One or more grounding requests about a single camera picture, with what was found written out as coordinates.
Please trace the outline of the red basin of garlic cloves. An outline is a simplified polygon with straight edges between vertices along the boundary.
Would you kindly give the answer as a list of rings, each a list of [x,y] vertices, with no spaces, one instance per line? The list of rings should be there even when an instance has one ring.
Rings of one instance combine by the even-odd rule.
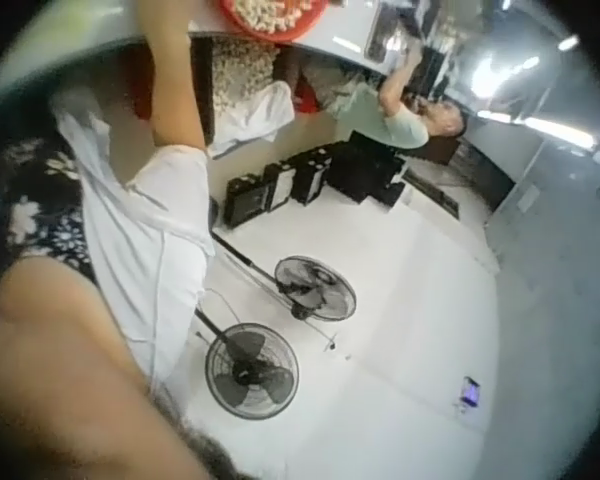
[[[293,42],[308,33],[329,0],[217,0],[220,11],[242,32],[274,43]]]

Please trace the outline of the black floor fan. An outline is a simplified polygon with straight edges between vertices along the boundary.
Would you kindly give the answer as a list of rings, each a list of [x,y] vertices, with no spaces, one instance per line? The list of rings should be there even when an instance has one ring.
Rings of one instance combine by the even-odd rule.
[[[250,421],[267,420],[289,407],[299,387],[299,362],[272,328],[237,323],[226,329],[201,310],[196,316],[215,335],[205,356],[207,387],[221,408]]]
[[[275,296],[289,306],[294,318],[340,322],[355,313],[357,296],[351,284],[319,260],[302,255],[288,256],[279,260],[269,273],[219,234],[213,232],[212,238],[229,253],[231,260],[255,272],[256,279],[271,283]]]

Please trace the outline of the white sack of garlic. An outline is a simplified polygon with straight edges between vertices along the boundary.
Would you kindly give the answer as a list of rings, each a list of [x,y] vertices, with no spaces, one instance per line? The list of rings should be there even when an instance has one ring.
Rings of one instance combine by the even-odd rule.
[[[292,93],[274,78],[280,48],[271,43],[215,37],[211,43],[213,159],[258,139],[273,141],[295,118]]]

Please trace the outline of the phone with lit screen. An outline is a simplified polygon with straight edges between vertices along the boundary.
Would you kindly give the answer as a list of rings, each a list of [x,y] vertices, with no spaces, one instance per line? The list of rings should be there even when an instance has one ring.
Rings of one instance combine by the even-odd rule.
[[[477,408],[480,400],[481,385],[469,376],[463,378],[461,387],[460,402],[470,408]]]

